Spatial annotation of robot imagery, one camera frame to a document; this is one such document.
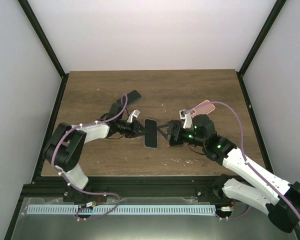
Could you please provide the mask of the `pink phone case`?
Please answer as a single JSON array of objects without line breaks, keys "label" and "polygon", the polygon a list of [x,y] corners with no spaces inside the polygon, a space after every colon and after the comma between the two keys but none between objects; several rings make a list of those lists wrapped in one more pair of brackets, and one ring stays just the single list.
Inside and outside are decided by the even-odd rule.
[{"label": "pink phone case", "polygon": [[203,102],[192,108],[189,114],[194,118],[197,115],[208,115],[215,109],[216,107],[209,100],[204,100]]}]

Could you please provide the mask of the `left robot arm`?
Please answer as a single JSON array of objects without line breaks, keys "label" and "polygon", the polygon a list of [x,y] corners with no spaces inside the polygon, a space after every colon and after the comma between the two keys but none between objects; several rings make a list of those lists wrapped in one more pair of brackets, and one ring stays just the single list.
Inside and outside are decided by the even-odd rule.
[{"label": "left robot arm", "polygon": [[87,186],[89,179],[79,164],[84,144],[109,138],[116,133],[125,138],[136,138],[146,132],[137,120],[140,111],[132,111],[124,120],[122,116],[125,110],[124,104],[114,103],[108,113],[94,122],[78,125],[62,122],[44,147],[43,158],[69,185],[76,188],[74,195],[81,202],[87,202],[92,196],[92,189]]}]

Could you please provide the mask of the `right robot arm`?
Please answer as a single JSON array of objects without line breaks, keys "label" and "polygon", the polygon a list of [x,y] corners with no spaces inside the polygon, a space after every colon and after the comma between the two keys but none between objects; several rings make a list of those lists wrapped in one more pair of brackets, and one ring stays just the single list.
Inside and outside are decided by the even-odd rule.
[{"label": "right robot arm", "polygon": [[247,184],[223,176],[212,188],[213,198],[239,200],[267,215],[279,230],[291,233],[300,224],[300,183],[290,183],[269,172],[233,142],[217,134],[206,114],[186,117],[184,122],[170,120],[157,127],[171,146],[184,143],[201,147],[211,161],[241,176]]}]

